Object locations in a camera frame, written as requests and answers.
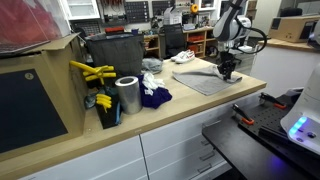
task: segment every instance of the red fabric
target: red fabric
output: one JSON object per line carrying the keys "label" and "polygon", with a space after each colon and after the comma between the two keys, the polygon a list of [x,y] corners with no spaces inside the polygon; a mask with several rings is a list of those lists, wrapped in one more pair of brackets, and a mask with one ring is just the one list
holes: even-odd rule
{"label": "red fabric", "polygon": [[38,0],[34,2],[35,7],[23,0],[0,1],[0,42],[36,42],[61,37],[50,12],[46,12]]}

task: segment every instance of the wooden countertop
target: wooden countertop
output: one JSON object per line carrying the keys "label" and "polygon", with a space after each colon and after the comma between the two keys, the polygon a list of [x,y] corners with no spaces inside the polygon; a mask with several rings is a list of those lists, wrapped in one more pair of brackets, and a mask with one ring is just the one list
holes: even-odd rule
{"label": "wooden countertop", "polygon": [[314,48],[307,45],[307,43],[291,43],[287,41],[282,41],[279,39],[269,39],[267,46],[276,47],[276,48],[284,48],[291,49],[297,51],[307,51],[307,52],[318,52]]}
{"label": "wooden countertop", "polygon": [[205,96],[174,80],[172,76],[172,71],[184,72],[209,65],[211,63],[200,59],[182,65],[177,65],[169,60],[164,61],[163,71],[155,78],[164,80],[166,88],[173,96],[171,101],[162,104],[156,110],[143,108],[134,115],[122,114],[121,125],[104,130],[96,110],[90,109],[86,113],[82,136],[0,162],[0,179],[17,179],[35,173],[253,93],[266,86],[263,81],[234,72],[234,74],[243,77],[241,82],[216,94]]}

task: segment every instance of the gray mat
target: gray mat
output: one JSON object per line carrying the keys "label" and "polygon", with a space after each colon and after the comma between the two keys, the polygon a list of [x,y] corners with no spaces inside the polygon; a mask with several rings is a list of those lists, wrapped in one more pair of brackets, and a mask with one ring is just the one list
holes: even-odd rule
{"label": "gray mat", "polygon": [[242,79],[242,77],[231,75],[230,80],[224,81],[216,65],[189,72],[178,73],[173,71],[172,73],[177,81],[206,96],[230,87]]}

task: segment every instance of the gray bin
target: gray bin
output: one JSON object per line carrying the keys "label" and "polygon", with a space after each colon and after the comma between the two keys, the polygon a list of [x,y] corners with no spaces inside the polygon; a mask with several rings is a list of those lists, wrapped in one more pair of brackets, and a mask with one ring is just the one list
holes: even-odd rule
{"label": "gray bin", "polygon": [[86,41],[95,66],[114,66],[117,78],[141,74],[143,35],[107,39],[103,33],[87,37]]}

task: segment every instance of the chair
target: chair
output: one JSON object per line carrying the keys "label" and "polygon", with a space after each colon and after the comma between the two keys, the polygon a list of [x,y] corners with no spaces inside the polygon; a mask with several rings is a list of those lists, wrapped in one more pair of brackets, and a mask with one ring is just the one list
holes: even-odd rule
{"label": "chair", "polygon": [[186,50],[187,44],[181,24],[163,25],[163,30],[166,42],[166,59]]}
{"label": "chair", "polygon": [[302,15],[301,8],[287,7],[280,12],[280,17],[301,16],[301,15]]}

